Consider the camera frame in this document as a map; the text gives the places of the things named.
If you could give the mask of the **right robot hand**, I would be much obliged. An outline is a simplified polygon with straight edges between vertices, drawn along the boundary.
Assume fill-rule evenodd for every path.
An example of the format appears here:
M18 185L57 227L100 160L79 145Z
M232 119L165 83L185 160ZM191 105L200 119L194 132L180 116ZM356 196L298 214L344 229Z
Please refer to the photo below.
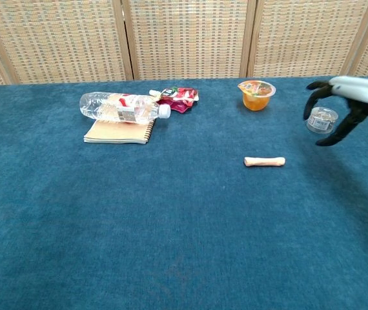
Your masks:
M324 139L316 142L317 146L330 147L341 142L357 125L368 117L368 78L336 76L328 81L314 81L306 86L311 90L304 111L303 119L311 115L311 111L320 99L338 96L347 101L349 113L337 126L336 130Z

